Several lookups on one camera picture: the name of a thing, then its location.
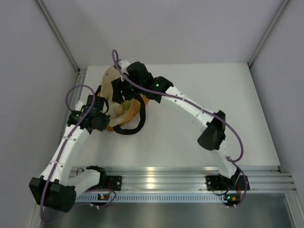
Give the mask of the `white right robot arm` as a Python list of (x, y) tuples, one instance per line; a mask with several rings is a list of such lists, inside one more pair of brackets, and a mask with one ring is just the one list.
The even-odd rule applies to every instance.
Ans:
[(198, 144), (205, 150), (211, 151), (217, 160), (219, 174), (210, 178), (210, 190), (231, 190), (238, 183), (249, 189), (247, 176), (237, 166), (238, 159), (231, 159), (226, 152), (225, 129), (229, 128), (236, 136), (240, 148), (244, 149), (238, 133), (226, 122), (223, 111), (211, 112), (196, 104), (185, 96), (171, 81), (158, 76), (153, 77), (141, 62), (129, 63), (125, 60), (114, 61), (114, 67), (119, 72), (119, 79), (112, 81), (113, 101), (121, 104), (123, 100), (140, 98), (144, 95), (149, 100), (170, 107), (182, 114), (201, 131)]

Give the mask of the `tan canvas bag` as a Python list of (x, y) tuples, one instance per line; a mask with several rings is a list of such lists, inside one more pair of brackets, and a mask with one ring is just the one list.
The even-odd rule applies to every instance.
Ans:
[[(97, 92), (97, 96), (105, 98), (108, 103), (106, 111), (110, 115), (110, 122), (106, 130), (122, 134), (135, 134), (145, 124), (146, 106), (150, 100), (143, 94), (137, 94), (134, 98), (126, 100), (114, 91), (114, 82), (121, 82), (121, 75), (116, 67), (112, 65), (105, 71), (101, 81), (101, 89)], [(126, 123), (131, 122), (137, 115), (140, 116), (140, 122), (136, 128), (121, 128)]]

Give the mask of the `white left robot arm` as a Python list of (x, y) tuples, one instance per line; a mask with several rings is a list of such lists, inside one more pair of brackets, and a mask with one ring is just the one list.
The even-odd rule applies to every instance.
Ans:
[(61, 212), (69, 212), (76, 198), (88, 189), (102, 190), (107, 186), (105, 169), (88, 166), (79, 176), (70, 172), (83, 143), (93, 130), (104, 131), (109, 124), (109, 104), (104, 97), (89, 95), (79, 101), (69, 116), (65, 133), (52, 160), (41, 173), (33, 177), (29, 188), (37, 204)]

